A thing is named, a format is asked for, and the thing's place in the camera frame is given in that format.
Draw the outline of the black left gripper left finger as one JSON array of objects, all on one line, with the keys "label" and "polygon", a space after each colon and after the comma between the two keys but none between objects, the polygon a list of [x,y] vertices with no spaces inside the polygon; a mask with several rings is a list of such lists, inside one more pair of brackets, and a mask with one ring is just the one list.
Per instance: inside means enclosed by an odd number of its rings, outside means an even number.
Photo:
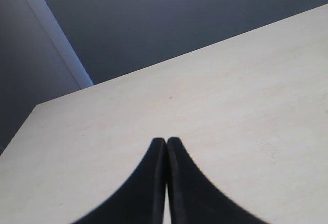
[{"label": "black left gripper left finger", "polygon": [[120,188],[75,223],[163,223],[166,182],[166,142],[154,138]]}]

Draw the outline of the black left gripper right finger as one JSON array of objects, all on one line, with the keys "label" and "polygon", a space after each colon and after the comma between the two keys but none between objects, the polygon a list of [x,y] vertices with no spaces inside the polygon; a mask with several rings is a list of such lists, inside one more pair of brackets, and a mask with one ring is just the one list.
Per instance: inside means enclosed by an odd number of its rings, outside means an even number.
[{"label": "black left gripper right finger", "polygon": [[178,137],[167,141],[171,223],[259,223],[201,172]]}]

